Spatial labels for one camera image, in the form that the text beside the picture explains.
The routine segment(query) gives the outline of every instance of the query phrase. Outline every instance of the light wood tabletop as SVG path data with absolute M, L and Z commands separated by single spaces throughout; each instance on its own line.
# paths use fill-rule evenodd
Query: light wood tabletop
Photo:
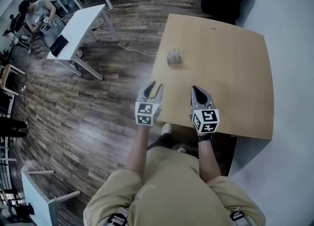
M 173 49 L 179 49 L 181 64 L 167 64 Z M 262 35 L 214 20 L 169 14 L 152 79 L 164 85 L 160 121 L 192 127 L 190 90 L 196 85 L 211 94 L 219 109 L 218 132 L 272 138 L 273 84 Z

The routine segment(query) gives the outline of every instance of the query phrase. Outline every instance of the black and white pattern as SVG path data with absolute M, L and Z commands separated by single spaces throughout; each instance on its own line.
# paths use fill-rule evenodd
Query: black and white pattern
M 196 114 L 194 114 L 192 122 L 194 126 L 196 127 L 196 129 L 199 130 L 201 126 L 201 121 L 197 118 Z
M 217 122 L 217 116 L 214 110 L 202 110 L 204 122 Z
M 159 109 L 156 111 L 156 113 L 154 114 L 154 121 L 157 120 L 157 118 L 158 118 L 160 112 L 161 112 L 161 109 L 159 108 Z
M 140 103 L 137 113 L 139 114 L 151 114 L 153 110 L 153 104 Z
M 138 121 L 138 124 L 143 124 L 143 125 L 151 125 L 152 124 L 152 118 L 150 116 L 138 115 L 137 121 Z
M 204 124 L 201 133 L 213 133 L 217 127 L 217 123 Z

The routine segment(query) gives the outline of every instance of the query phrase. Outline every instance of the laptop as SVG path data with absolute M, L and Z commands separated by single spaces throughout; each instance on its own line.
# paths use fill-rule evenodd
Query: laptop
M 64 50 L 64 48 L 69 44 L 69 41 L 60 35 L 53 45 L 50 47 L 51 53 L 58 58 L 59 54 Z

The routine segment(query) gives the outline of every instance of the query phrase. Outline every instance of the beige shirt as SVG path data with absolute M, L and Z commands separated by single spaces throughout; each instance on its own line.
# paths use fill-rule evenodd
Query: beige shirt
M 257 226 L 265 225 L 258 206 L 227 177 L 208 183 L 199 177 L 198 159 L 156 147 L 148 151 L 143 180 L 129 170 L 110 175 L 84 211 L 84 225 L 128 208 L 130 226 L 230 226 L 239 208 Z

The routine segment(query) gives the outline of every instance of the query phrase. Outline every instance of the dark wood plank floor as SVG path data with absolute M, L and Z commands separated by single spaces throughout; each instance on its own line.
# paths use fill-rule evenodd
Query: dark wood plank floor
M 104 0 L 90 0 L 90 5 Z M 111 0 L 110 21 L 129 49 L 156 54 L 169 13 L 205 16 L 198 0 Z M 68 21 L 71 14 L 65 17 Z M 136 132 L 134 103 L 140 85 L 150 78 L 154 57 L 129 52 L 112 41 L 110 34 L 96 31 L 95 42 L 87 36 L 82 50 L 83 60 L 105 78 L 99 81 L 79 68 L 78 77 L 55 61 L 44 60 L 34 81 L 16 99 L 13 116 L 27 118 L 29 138 L 17 139 L 10 150 L 16 188 L 22 191 L 20 169 L 55 170 L 54 176 L 38 177 L 39 186 L 49 198 L 75 190 L 82 195 L 58 205 L 60 225 L 82 225 L 82 212 L 100 186 L 113 171 L 122 168 Z M 33 72 L 48 53 L 41 41 L 32 45 L 32 56 L 21 48 L 14 49 L 13 64 L 27 70 L 15 77 L 14 89 L 30 81 Z M 154 141 L 162 124 L 151 132 Z M 193 129 L 175 126 L 178 142 L 196 140 Z M 214 145 L 222 172 L 229 171 L 235 142 L 220 135 Z

